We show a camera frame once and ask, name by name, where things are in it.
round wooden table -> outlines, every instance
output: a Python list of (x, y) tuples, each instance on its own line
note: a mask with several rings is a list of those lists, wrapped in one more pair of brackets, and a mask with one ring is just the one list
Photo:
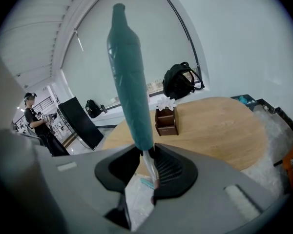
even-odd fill
[[(222, 159), (238, 170), (255, 164), (267, 150), (263, 124), (237, 100), (210, 97), (179, 104), (177, 111), (178, 136), (159, 136), (155, 129), (155, 111), (150, 111), (154, 143), (181, 147)], [(106, 138), (103, 149), (133, 143), (124, 120)], [(137, 173), (149, 176), (142, 159)]]

man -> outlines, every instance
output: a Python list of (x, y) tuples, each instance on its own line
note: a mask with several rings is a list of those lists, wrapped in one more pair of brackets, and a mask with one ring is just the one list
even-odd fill
[(35, 104), (36, 96), (35, 93), (26, 93), (24, 96), (26, 106), (24, 114), (27, 122), (35, 129), (37, 136), (42, 139), (44, 145), (49, 149), (52, 156), (69, 155), (67, 150), (47, 127), (46, 119), (41, 119), (41, 117), (32, 109)]

black bag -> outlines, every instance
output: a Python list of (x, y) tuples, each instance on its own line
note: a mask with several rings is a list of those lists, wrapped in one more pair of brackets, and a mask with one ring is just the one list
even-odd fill
[(63, 147), (63, 145), (58, 141), (58, 139), (51, 133), (46, 135), (38, 136), (49, 149), (49, 152), (52, 156), (66, 156), (69, 155), (68, 151)]
[[(191, 75), (191, 81), (189, 81), (183, 74), (189, 72)], [(199, 81), (201, 82), (201, 87), (197, 88), (194, 86), (194, 73)], [(204, 84), (199, 77), (199, 75), (194, 72), (187, 62), (181, 64), (175, 64), (170, 70), (168, 70), (164, 76), (163, 80), (163, 90), (164, 95), (170, 97), (171, 99), (180, 99), (185, 97), (190, 92), (194, 93), (194, 90), (200, 90), (204, 88)]]
[(95, 118), (102, 113), (102, 109), (91, 99), (87, 100), (86, 110), (91, 118)]

